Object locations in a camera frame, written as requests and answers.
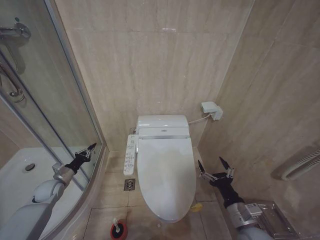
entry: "toilet brush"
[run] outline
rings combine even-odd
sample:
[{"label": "toilet brush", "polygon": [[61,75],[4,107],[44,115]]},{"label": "toilet brush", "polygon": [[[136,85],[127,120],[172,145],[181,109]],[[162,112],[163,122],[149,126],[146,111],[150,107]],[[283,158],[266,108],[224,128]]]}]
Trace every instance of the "toilet brush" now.
[{"label": "toilet brush", "polygon": [[111,239],[124,240],[127,238],[128,228],[125,223],[125,220],[117,218],[113,219],[113,224],[110,229]]}]

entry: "toilet tank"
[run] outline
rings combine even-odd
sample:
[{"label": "toilet tank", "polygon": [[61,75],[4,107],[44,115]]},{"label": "toilet tank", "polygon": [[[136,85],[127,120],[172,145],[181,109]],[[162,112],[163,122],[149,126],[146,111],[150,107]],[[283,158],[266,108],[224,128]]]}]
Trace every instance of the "toilet tank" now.
[{"label": "toilet tank", "polygon": [[138,117],[136,134],[139,138],[189,137],[189,125],[184,115],[143,115]]}]

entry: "shower enclosure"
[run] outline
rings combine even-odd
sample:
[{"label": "shower enclosure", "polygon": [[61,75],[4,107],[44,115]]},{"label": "shower enclosure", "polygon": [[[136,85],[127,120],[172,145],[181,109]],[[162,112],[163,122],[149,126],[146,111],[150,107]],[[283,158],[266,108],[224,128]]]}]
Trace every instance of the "shower enclosure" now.
[{"label": "shower enclosure", "polygon": [[0,0],[0,228],[52,179],[52,165],[97,143],[57,202],[41,238],[74,214],[106,148],[51,0]]}]

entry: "toilet control panel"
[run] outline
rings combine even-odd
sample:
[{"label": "toilet control panel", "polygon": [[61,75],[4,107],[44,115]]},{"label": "toilet control panel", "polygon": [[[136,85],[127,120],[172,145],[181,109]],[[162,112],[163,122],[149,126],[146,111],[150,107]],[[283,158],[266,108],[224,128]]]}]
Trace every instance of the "toilet control panel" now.
[{"label": "toilet control panel", "polygon": [[134,174],[137,141],[138,141],[137,134],[128,135],[128,140],[126,142],[124,167],[123,167],[124,175]]}]

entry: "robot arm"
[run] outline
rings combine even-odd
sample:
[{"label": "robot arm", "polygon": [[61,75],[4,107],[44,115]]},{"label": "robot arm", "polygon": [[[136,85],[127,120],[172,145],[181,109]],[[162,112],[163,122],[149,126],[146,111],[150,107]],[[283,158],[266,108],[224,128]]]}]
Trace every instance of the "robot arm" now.
[{"label": "robot arm", "polygon": [[234,168],[221,157],[220,161],[227,172],[209,174],[198,160],[200,176],[209,181],[210,185],[219,189],[223,197],[223,205],[229,212],[233,226],[238,230],[238,240],[272,240],[266,232],[254,227],[257,223],[253,218],[259,216],[262,211],[256,203],[245,205],[245,201],[239,197],[231,183],[234,179]]},{"label": "robot arm", "polygon": [[89,162],[96,143],[75,153],[74,160],[67,165],[52,166],[52,180],[41,183],[28,203],[19,208],[0,230],[0,240],[36,240],[45,229],[56,202],[84,162]]}]

